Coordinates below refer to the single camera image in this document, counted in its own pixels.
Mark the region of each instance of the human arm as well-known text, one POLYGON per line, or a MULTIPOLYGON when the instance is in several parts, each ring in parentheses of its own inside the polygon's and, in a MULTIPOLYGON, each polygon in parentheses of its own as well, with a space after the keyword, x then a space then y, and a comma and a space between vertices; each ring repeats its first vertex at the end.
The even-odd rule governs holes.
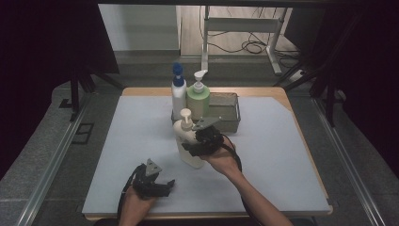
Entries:
MULTIPOLYGON (((233 148, 230 141, 225 137, 224 144, 233 148)), ((292 225, 287 217, 285 217, 266 197, 252 186, 244 174, 238 169, 238 165, 231 153, 226 149, 220 148, 215 153, 211 155, 203 155, 200 158, 209 162, 216 171, 225 175, 234 184, 244 202, 262 225, 292 225)))
POLYGON ((123 206, 120 214, 119 226, 136 226, 155 204, 156 198, 150 197, 142 200, 136 191, 129 186, 126 190, 123 206))

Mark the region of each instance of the hand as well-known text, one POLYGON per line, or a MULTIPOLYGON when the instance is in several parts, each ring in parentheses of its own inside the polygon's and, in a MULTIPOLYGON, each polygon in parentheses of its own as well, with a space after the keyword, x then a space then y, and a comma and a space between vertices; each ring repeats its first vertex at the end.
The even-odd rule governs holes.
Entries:
MULTIPOLYGON (((234 145, 226 137, 223 138, 223 143, 234 149, 234 145)), ((232 154, 224 148, 219 148, 215 153, 202 155, 199 158, 209 162, 216 171, 227 177, 240 172, 237 162, 232 157, 232 154)))
POLYGON ((140 199, 136 191, 129 186, 124 197, 120 215, 120 226, 137 225, 138 222, 147 216, 147 213, 155 202, 155 197, 151 197, 148 200, 140 199))

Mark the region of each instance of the dark curtain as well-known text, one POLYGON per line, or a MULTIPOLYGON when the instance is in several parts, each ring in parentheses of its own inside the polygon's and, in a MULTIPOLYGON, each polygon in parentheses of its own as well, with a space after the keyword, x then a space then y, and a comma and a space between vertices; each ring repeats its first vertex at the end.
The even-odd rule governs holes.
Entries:
POLYGON ((0 176, 51 103, 53 89, 85 66, 118 73, 95 1, 0 1, 0 176))
POLYGON ((399 10, 370 4, 340 57, 345 112, 399 177, 399 10))

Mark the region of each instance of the wrist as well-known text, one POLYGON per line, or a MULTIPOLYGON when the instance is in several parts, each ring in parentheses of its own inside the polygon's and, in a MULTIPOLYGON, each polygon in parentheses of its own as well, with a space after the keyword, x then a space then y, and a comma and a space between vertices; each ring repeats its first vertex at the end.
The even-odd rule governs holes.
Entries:
POLYGON ((239 169, 232 169, 226 171, 224 175, 233 183, 236 184, 239 181, 245 179, 244 174, 239 169))

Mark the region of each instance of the pump bottle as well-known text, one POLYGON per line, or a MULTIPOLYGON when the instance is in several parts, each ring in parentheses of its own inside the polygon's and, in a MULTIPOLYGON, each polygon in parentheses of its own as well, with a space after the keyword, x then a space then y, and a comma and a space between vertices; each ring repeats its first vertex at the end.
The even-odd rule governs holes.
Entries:
POLYGON ((202 77, 207 73, 207 70, 202 70, 194 73, 197 82, 187 90, 187 108, 193 113, 193 120, 199 120, 205 117, 209 111, 209 100, 211 91, 202 84, 202 77))
POLYGON ((180 120, 180 111, 186 108, 185 95, 186 83, 183 78, 183 67, 180 63, 173 63, 173 82, 172 82, 172 104, 173 104, 173 120, 180 120))
POLYGON ((182 146, 182 143, 196 144, 196 134, 192 130, 195 125, 191 120, 190 109, 184 108, 180 112, 182 120, 176 121, 173 124, 173 130, 176 134, 177 147, 179 149, 179 155, 181 159, 195 169, 203 167, 205 162, 201 160, 198 156, 192 156, 189 151, 186 151, 182 146))

